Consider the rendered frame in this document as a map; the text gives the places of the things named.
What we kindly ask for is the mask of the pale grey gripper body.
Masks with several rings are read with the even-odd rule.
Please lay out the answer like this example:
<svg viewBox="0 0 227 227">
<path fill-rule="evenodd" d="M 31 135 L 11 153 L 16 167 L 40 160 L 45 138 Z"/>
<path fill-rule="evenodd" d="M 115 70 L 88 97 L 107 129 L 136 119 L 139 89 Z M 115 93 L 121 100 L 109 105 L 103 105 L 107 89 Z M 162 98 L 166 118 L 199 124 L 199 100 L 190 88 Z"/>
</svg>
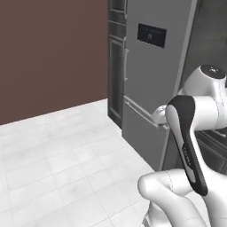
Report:
<svg viewBox="0 0 227 227">
<path fill-rule="evenodd" d="M 167 129 L 168 128 L 168 122 L 165 115 L 166 106 L 159 106 L 154 112 L 153 112 L 153 121 L 160 127 Z"/>
</svg>

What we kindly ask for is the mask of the grey fridge lower drawer front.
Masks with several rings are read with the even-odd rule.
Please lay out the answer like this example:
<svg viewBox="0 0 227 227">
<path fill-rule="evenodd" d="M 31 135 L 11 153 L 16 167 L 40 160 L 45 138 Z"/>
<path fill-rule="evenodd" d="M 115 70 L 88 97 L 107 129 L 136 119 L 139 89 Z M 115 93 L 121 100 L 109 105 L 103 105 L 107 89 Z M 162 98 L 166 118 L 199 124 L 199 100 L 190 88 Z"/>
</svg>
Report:
<svg viewBox="0 0 227 227">
<path fill-rule="evenodd" d="M 155 171 L 176 165 L 177 149 L 170 129 L 157 129 L 132 110 L 123 98 L 122 136 Z"/>
</svg>

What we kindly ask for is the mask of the grey fridge upper door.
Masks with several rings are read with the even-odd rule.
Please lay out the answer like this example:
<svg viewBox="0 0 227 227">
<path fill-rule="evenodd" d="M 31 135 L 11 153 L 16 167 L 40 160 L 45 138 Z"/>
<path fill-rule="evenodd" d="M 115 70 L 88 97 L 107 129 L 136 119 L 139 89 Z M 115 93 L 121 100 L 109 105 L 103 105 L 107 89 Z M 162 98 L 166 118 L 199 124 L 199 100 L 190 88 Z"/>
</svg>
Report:
<svg viewBox="0 0 227 227">
<path fill-rule="evenodd" d="M 173 97 L 197 0 L 128 0 L 124 96 L 150 114 Z"/>
</svg>

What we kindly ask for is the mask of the grey fridge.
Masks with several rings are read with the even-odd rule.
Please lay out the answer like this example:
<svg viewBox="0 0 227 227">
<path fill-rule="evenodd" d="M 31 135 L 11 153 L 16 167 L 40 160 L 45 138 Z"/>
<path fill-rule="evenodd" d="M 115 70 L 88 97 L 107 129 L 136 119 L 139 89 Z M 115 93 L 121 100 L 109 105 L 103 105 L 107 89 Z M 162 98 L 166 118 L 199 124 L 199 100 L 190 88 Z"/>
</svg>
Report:
<svg viewBox="0 0 227 227">
<path fill-rule="evenodd" d="M 153 112 L 179 87 L 198 0 L 128 0 L 122 136 L 154 170 L 169 132 Z"/>
</svg>

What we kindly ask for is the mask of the tall dark grey cupboard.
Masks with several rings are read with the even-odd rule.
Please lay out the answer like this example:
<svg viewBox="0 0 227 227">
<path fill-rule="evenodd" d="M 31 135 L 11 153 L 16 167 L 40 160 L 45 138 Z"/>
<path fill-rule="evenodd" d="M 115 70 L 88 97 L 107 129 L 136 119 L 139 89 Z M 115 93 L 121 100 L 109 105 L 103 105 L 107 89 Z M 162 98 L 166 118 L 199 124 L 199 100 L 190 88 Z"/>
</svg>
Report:
<svg viewBox="0 0 227 227">
<path fill-rule="evenodd" d="M 127 0 L 108 0 L 108 116 L 121 128 Z"/>
</svg>

